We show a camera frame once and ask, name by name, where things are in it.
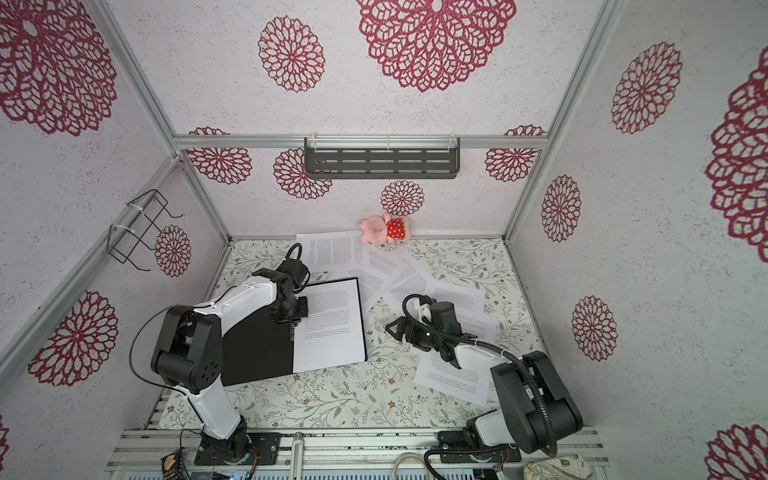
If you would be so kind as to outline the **white printed paper sheet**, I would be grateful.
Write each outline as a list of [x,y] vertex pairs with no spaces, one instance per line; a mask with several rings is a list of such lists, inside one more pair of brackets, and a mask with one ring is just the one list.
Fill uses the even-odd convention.
[[448,282],[430,280],[425,293],[440,302],[450,302],[462,331],[483,341],[496,339],[499,325],[485,313],[485,295],[477,289],[457,286]]
[[358,279],[362,312],[380,299],[402,300],[408,293],[423,293],[433,279],[428,265],[406,249],[369,248],[364,262],[348,271]]
[[360,231],[347,231],[299,234],[296,241],[311,272],[347,272],[368,264],[369,252],[360,237]]
[[457,369],[436,352],[420,354],[414,382],[478,406],[488,403],[490,381],[487,377]]
[[294,330],[294,374],[368,360],[357,278],[311,284],[308,316]]

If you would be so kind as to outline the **teal folder with black inside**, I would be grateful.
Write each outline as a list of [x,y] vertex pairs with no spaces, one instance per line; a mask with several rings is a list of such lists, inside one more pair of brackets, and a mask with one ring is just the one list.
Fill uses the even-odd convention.
[[233,386],[294,374],[296,326],[275,324],[262,310],[230,329],[223,338],[222,383]]

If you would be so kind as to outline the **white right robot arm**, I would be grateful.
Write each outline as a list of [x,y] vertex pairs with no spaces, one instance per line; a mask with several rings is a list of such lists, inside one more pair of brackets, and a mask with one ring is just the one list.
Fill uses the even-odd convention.
[[403,315],[386,325],[395,340],[436,352],[455,370],[490,380],[498,407],[469,419],[464,443],[476,450],[511,445],[530,454],[558,453],[558,442],[582,430],[583,417],[549,357],[542,351],[517,356],[466,333],[454,304],[422,294],[402,301]]

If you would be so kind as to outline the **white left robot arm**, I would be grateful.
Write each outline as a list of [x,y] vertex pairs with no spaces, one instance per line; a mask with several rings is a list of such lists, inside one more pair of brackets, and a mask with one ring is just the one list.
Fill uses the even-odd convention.
[[309,277],[300,260],[285,258],[217,299],[166,312],[150,366],[200,419],[196,464],[242,464],[254,455],[245,417],[225,389],[292,372],[293,330],[308,315],[301,292]]

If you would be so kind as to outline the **pink plush pig toy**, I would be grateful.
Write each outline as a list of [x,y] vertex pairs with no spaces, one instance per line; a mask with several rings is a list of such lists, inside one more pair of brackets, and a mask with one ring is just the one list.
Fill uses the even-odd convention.
[[390,214],[372,216],[361,220],[358,228],[362,231],[360,240],[375,247],[394,246],[410,238],[410,219],[394,218]]

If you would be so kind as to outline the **grey slotted wall shelf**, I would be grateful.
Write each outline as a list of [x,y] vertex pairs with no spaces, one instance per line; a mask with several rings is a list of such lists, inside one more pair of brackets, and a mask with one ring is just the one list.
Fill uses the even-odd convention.
[[304,168],[313,180],[451,180],[461,167],[456,137],[434,145],[383,141],[304,140]]

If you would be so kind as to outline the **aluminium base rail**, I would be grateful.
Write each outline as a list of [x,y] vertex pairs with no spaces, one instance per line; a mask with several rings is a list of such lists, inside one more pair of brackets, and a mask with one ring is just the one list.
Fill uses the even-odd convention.
[[197,465],[198,434],[177,430],[126,430],[110,455],[101,479],[160,479],[161,459],[176,450],[183,454],[185,472],[192,478],[209,478],[220,472],[242,479],[251,470],[261,478],[286,477],[297,460],[304,476],[327,471],[373,470],[389,473],[404,453],[419,456],[444,449],[440,440],[447,434],[461,440],[459,428],[372,428],[372,429],[255,429],[253,445],[258,462],[251,456],[241,464]]

